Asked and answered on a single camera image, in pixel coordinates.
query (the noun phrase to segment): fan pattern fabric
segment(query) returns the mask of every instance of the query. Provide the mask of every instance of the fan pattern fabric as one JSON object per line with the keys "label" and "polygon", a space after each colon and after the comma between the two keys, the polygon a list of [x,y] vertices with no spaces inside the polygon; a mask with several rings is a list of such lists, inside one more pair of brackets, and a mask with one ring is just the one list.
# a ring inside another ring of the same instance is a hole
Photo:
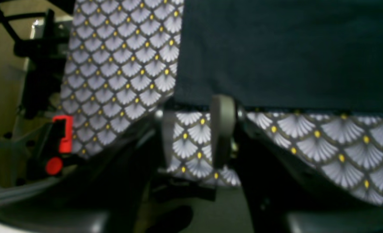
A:
{"label": "fan pattern fabric", "polygon": [[[58,107],[74,117],[75,153],[99,152],[173,93],[183,1],[77,0]],[[335,184],[383,205],[383,114],[274,109],[249,117]],[[178,112],[174,124],[170,173],[240,185],[233,170],[212,168],[208,113]]]}

